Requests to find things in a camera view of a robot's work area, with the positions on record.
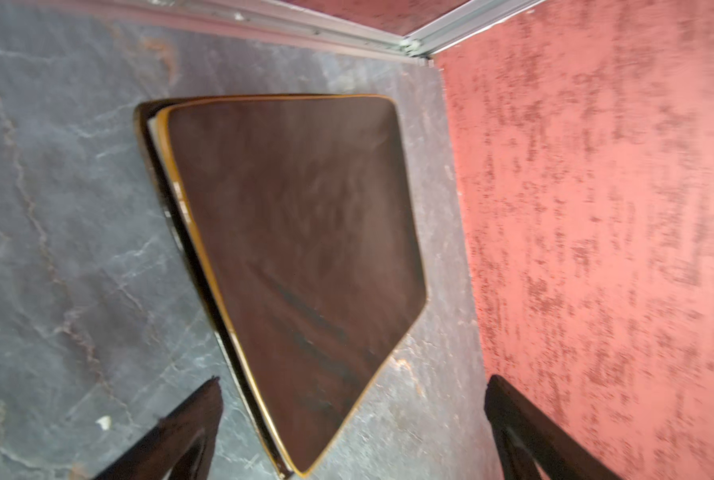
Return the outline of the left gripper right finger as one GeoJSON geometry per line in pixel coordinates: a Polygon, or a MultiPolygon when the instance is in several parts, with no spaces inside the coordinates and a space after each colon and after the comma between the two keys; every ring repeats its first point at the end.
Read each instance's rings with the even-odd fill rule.
{"type": "Polygon", "coordinates": [[[545,413],[500,375],[484,398],[506,479],[617,479],[545,413]]]}

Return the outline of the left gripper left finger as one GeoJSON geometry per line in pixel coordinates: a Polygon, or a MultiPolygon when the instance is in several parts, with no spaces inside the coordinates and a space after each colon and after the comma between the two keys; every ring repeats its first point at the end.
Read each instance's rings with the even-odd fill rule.
{"type": "Polygon", "coordinates": [[[206,479],[223,414],[220,379],[198,387],[98,479],[206,479]]]}

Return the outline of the dark brown square plate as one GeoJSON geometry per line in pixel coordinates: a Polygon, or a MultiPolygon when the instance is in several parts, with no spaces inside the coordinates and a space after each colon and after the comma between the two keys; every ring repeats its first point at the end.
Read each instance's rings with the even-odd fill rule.
{"type": "Polygon", "coordinates": [[[207,97],[145,127],[273,444],[305,476],[427,302],[396,106],[207,97]]]}

